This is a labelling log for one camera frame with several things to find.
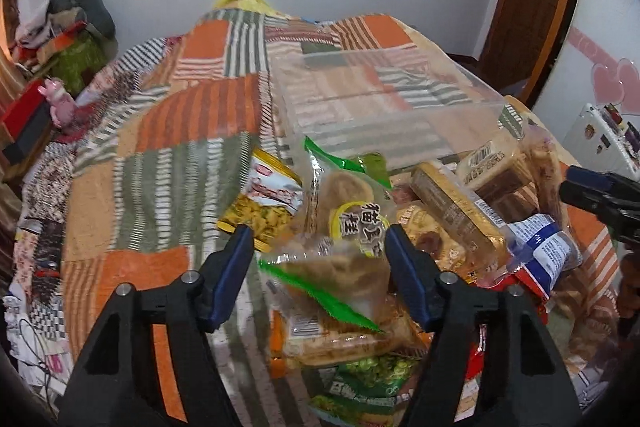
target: heart sticker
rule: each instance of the heart sticker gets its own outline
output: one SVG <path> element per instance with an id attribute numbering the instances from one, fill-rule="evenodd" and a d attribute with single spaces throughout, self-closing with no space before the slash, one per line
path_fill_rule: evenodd
<path id="1" fill-rule="evenodd" d="M 596 103 L 616 104 L 622 102 L 625 98 L 625 86 L 620 82 L 616 73 L 617 71 L 611 71 L 604 64 L 594 65 L 591 70 L 591 84 L 593 84 Z"/>
<path id="2" fill-rule="evenodd" d="M 622 83 L 625 93 L 622 100 L 622 113 L 640 114 L 640 74 L 633 62 L 622 58 L 618 63 L 616 77 Z"/>

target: clear plastic container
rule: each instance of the clear plastic container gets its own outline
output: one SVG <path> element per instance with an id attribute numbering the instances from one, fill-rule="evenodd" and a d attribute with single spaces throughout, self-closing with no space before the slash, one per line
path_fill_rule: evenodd
<path id="1" fill-rule="evenodd" d="M 491 139 L 503 97 L 434 53 L 372 50 L 275 59 L 274 94 L 294 169 L 305 175 L 305 136 L 343 158 L 379 152 L 390 172 L 475 150 Z"/>

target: yellow plush object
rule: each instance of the yellow plush object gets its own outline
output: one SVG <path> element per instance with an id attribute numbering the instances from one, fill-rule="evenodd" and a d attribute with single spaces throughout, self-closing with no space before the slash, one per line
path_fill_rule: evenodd
<path id="1" fill-rule="evenodd" d="M 242 10 L 264 13 L 274 17 L 285 17 L 283 13 L 274 10 L 265 0 L 216 0 L 215 8 L 240 8 Z"/>

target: pink pig toy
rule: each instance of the pink pig toy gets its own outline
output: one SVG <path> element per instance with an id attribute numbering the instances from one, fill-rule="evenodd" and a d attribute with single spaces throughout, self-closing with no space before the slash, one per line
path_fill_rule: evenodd
<path id="1" fill-rule="evenodd" d="M 40 86 L 38 92 L 46 97 L 51 106 L 53 125 L 59 129 L 69 125 L 78 106 L 71 95 L 66 92 L 62 82 L 46 78 L 44 87 Z"/>

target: black cord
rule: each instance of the black cord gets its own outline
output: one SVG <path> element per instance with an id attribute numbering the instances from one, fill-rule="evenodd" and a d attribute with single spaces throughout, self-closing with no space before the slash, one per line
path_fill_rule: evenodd
<path id="1" fill-rule="evenodd" d="M 31 366 L 31 367 L 37 367 L 39 370 L 41 370 L 44 373 L 44 394 L 45 394 L 45 397 L 47 399 L 47 406 L 49 407 L 49 411 L 53 415 L 53 418 L 56 418 L 56 413 L 54 412 L 53 407 L 51 406 L 51 400 L 49 399 L 49 384 L 51 383 L 51 371 L 49 369 L 49 366 L 47 365 L 47 361 L 42 359 L 40 357 L 40 355 L 33 350 L 33 348 L 29 345 L 29 343 L 25 339 L 24 334 L 22 333 L 22 323 L 23 322 L 25 322 L 28 325 L 28 327 L 31 328 L 31 331 L 33 331 L 34 338 L 38 341 L 38 344 L 40 344 L 40 349 L 42 350 L 42 356 L 43 357 L 46 356 L 46 354 L 45 354 L 46 352 L 45 352 L 44 346 L 42 344 L 42 341 L 40 340 L 40 337 L 38 336 L 38 332 L 36 331 L 36 328 L 34 328 L 33 324 L 31 324 L 27 319 L 21 318 L 18 321 L 18 331 L 20 332 L 20 336 L 24 340 L 24 345 L 29 348 L 29 351 L 31 351 L 33 353 L 33 356 L 36 357 L 36 360 L 38 361 L 38 364 L 29 363 L 29 362 L 24 362 L 24 363 L 26 365 Z"/>

